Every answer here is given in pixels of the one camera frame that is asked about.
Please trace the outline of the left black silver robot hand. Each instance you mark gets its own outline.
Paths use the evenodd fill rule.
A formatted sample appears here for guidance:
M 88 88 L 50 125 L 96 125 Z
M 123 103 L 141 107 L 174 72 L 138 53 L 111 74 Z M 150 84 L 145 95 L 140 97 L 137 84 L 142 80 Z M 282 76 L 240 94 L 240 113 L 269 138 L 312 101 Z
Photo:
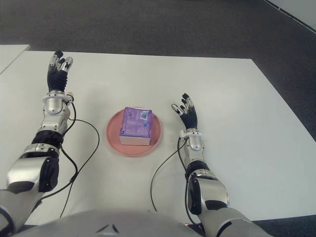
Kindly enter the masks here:
M 73 64 L 72 57 L 63 57 L 63 52 L 57 50 L 50 58 L 47 71 L 48 91 L 65 92 L 68 72 Z

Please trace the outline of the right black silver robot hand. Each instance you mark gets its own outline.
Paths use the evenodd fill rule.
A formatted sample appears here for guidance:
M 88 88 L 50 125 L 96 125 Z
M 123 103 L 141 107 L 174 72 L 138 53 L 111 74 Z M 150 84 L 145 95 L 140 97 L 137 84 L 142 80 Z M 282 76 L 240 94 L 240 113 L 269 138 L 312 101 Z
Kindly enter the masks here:
M 180 117 L 186 129 L 197 129 L 198 117 L 192 99 L 187 93 L 184 93 L 181 101 L 183 105 L 172 104 L 172 109 Z

